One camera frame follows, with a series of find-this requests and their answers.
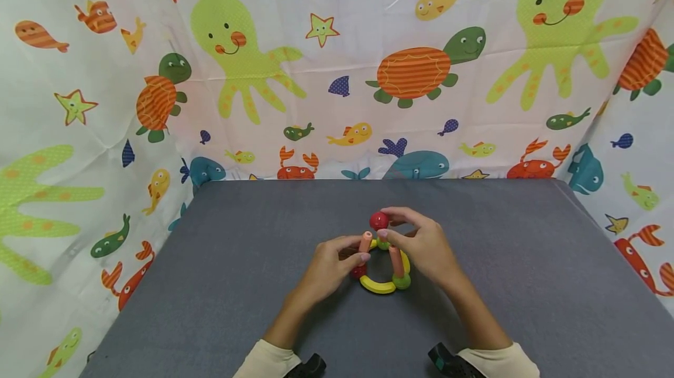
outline red ball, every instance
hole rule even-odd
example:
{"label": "red ball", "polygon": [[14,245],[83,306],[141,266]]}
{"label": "red ball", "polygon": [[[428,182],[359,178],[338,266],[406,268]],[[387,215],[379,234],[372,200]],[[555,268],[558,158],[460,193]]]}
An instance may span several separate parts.
{"label": "red ball", "polygon": [[388,227],[388,215],[382,213],[381,211],[377,211],[370,218],[370,227],[372,227],[375,231],[386,229]]}

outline yellow fish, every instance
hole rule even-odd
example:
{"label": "yellow fish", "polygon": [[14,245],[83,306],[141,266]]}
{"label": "yellow fish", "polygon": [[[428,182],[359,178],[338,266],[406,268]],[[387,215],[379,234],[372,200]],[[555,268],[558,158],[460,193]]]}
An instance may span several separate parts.
{"label": "yellow fish", "polygon": [[461,147],[459,147],[459,149],[462,149],[463,152],[470,157],[487,157],[496,150],[496,145],[492,143],[483,143],[480,141],[471,148],[467,146],[466,143],[461,143]]}
{"label": "yellow fish", "polygon": [[225,155],[240,164],[250,164],[255,161],[255,155],[252,152],[236,152],[236,154],[232,154],[225,150]]}
{"label": "yellow fish", "polygon": [[140,46],[140,41],[143,40],[143,28],[146,26],[147,24],[142,23],[140,18],[136,17],[135,33],[125,30],[124,28],[121,29],[122,37],[124,38],[124,41],[126,42],[131,54],[135,54],[138,46]]}
{"label": "yellow fish", "polygon": [[337,144],[338,146],[355,146],[355,144],[364,143],[372,135],[372,127],[365,122],[357,123],[354,126],[347,126],[342,137],[329,139],[328,144]]}
{"label": "yellow fish", "polygon": [[456,0],[419,0],[414,12],[420,20],[436,19],[456,3]]}
{"label": "yellow fish", "polygon": [[150,215],[154,213],[154,210],[157,208],[157,204],[161,201],[161,198],[167,193],[170,185],[170,175],[169,171],[166,169],[159,169],[152,174],[152,182],[147,186],[147,190],[150,192],[150,200],[152,204],[148,208],[142,209],[145,215]]}

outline gray table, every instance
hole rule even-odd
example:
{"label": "gray table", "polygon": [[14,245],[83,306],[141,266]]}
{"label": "gray table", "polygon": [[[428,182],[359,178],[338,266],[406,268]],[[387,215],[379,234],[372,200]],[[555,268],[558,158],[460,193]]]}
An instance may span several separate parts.
{"label": "gray table", "polygon": [[[362,233],[386,205],[438,220],[476,287],[544,377],[674,376],[674,321],[556,180],[307,180],[209,183],[199,191],[83,378],[231,377],[314,246]],[[386,253],[369,275],[391,276]],[[447,299],[412,286],[345,285],[298,343],[325,377],[439,377],[426,355],[466,346]]]}

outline orange stick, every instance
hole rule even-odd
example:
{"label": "orange stick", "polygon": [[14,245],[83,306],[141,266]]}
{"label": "orange stick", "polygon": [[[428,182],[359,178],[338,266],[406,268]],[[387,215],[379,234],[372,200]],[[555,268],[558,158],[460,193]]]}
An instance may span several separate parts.
{"label": "orange stick", "polygon": [[402,279],[405,276],[405,268],[403,267],[403,256],[400,255],[400,250],[391,245],[388,248],[388,253],[391,254],[391,264],[393,264],[393,275]]}

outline toy structure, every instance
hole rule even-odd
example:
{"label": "toy structure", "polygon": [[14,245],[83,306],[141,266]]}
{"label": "toy structure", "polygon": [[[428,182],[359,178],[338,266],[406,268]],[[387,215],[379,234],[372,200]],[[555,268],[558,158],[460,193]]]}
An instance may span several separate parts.
{"label": "toy structure", "polygon": [[[370,218],[370,226],[377,232],[380,229],[388,227],[389,219],[385,213],[377,212]],[[372,293],[388,294],[395,292],[396,289],[405,290],[412,283],[410,279],[410,260],[407,255],[390,242],[385,239],[377,237],[373,239],[371,232],[363,233],[360,239],[359,252],[369,252],[371,249],[379,248],[381,250],[388,250],[391,256],[391,264],[393,264],[393,277],[391,281],[386,283],[378,283],[367,276],[367,264],[362,263],[360,266],[351,270],[351,277],[355,280],[360,280],[360,284]]]}

